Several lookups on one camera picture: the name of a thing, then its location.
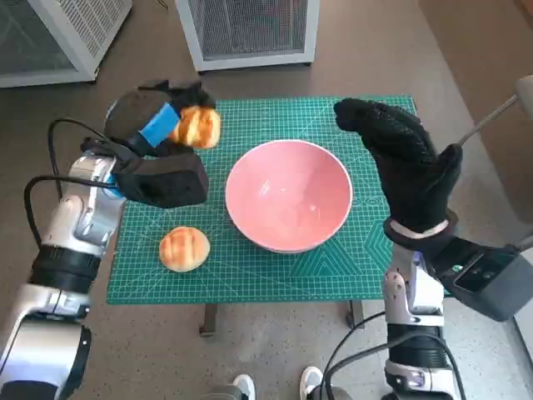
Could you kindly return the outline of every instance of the black cable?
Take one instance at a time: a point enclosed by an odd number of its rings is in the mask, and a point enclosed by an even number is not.
[[[382,311],[382,312],[378,312],[376,314],[373,314],[371,315],[370,317],[368,318],[365,318],[363,319],[362,321],[360,321],[355,327],[353,327],[352,329],[350,329],[350,332],[346,334],[346,336],[339,342],[339,344],[337,344],[337,346],[335,347],[335,350],[333,350],[333,353],[331,354],[331,357],[329,359],[329,361],[327,362],[326,364],[326,368],[324,368],[324,376],[326,376],[327,372],[330,370],[330,366],[331,366],[331,363],[333,362],[333,359],[335,358],[336,354],[339,352],[339,350],[341,350],[342,346],[344,346],[344,343],[347,342],[347,340],[350,338],[350,336],[361,326],[361,325],[364,325],[365,323],[368,323],[370,322],[371,320],[373,319],[376,319],[378,317],[381,317],[385,315],[385,312]],[[324,378],[322,378],[321,382],[320,382],[320,392],[319,392],[319,400],[322,400],[322,392],[324,390]]]
[[[117,186],[113,183],[104,183],[96,181],[88,181],[87,179],[81,179],[79,177],[66,177],[66,176],[54,176],[54,175],[39,175],[33,177],[26,184],[24,188],[24,209],[26,210],[27,223],[32,230],[33,237],[38,247],[41,248],[41,236],[37,230],[37,225],[35,224],[35,217],[33,216],[32,209],[32,189],[33,187],[41,181],[56,181],[56,182],[70,182],[70,183],[79,183],[80,185],[85,186],[94,186],[96,188],[106,188],[106,189],[116,189]]]
[[[52,171],[55,176],[59,175],[59,169],[57,168],[57,159],[56,159],[56,151],[53,148],[53,133],[56,128],[56,126],[59,123],[73,123],[74,125],[78,125],[80,127],[86,128],[87,130],[91,131],[98,137],[100,137],[103,140],[109,141],[109,139],[104,135],[103,133],[99,132],[93,127],[89,127],[86,123],[82,121],[78,121],[77,119],[73,118],[58,118],[54,119],[52,122],[50,122],[50,125],[48,125],[48,152],[50,154],[50,163],[52,164]],[[59,199],[63,197],[63,192],[61,189],[61,183],[59,180],[56,181],[56,189],[57,189],[57,195],[59,196]]]
[[[362,352],[359,352],[357,354],[354,354],[350,357],[346,357],[343,360],[339,361],[337,364],[335,364],[331,369],[327,372],[327,374],[324,375],[324,380],[326,381],[326,393],[327,398],[329,400],[335,400],[335,396],[333,395],[333,390],[331,389],[331,378],[333,378],[333,375],[337,373],[340,369],[344,368],[345,366],[354,363],[355,361],[358,361],[364,357],[371,356],[372,354],[381,352],[383,350],[386,350],[388,348],[393,348],[395,346],[398,346],[404,342],[407,342],[408,340],[411,340],[412,338],[429,338],[432,340],[435,340],[437,343],[441,345],[441,347],[444,349],[446,355],[450,359],[451,366],[453,367],[453,372],[456,375],[456,381],[457,381],[457,387],[459,389],[459,393],[461,395],[461,400],[466,400],[466,394],[465,394],[465,387],[463,386],[463,381],[461,379],[461,374],[459,373],[459,368],[457,367],[457,362],[455,358],[453,357],[453,354],[451,353],[451,350],[446,345],[446,342],[441,337],[438,337],[436,335],[432,335],[430,333],[424,333],[424,332],[409,332],[405,335],[402,335],[394,340],[391,340],[390,342],[387,342],[385,344],[381,344],[379,346],[375,346],[372,348],[369,348],[367,350],[364,350]]]
[[[164,0],[157,0],[157,2],[158,2],[159,4],[161,4],[161,6],[164,7],[166,10],[168,9],[168,6],[167,6],[167,4],[165,3]]]

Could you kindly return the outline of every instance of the grid lines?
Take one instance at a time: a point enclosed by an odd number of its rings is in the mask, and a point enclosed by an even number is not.
[[[414,113],[411,96],[367,96]],[[381,298],[381,278],[392,244],[381,224],[389,209],[371,155],[355,133],[335,124],[338,97],[225,100],[222,139],[199,152],[210,179],[207,203],[159,209],[127,202],[107,288],[110,304],[341,301]],[[275,254],[232,225],[224,192],[233,164],[251,148],[297,138],[334,153],[346,166],[354,201],[346,223],[319,248]],[[202,230],[211,242],[206,263],[188,273],[167,270],[159,241],[177,226]]]

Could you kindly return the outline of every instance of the blue tape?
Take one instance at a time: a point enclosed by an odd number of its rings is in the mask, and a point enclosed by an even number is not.
[[[107,177],[106,179],[106,183],[115,183],[115,178],[113,177],[113,175],[109,175],[109,177]],[[123,198],[124,196],[122,195],[122,193],[120,193],[118,191],[118,189],[108,189],[111,193],[113,193],[115,196],[117,196],[118,198]]]
[[[161,107],[159,112],[141,130],[141,135],[154,148],[163,140],[168,138],[180,118],[174,108],[167,102]]]

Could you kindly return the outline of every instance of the ventilation grille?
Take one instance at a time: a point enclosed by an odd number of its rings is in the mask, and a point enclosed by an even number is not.
[[[0,75],[74,69],[27,0],[0,0]]]
[[[123,0],[60,0],[59,3],[93,57],[126,7]]]
[[[303,53],[307,0],[188,0],[204,61]]]

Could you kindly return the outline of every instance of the pink bowl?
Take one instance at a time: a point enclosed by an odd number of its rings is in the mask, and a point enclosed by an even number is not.
[[[302,140],[276,140],[247,152],[226,182],[227,211],[254,243],[301,253],[324,243],[350,212],[350,176],[333,154]]]

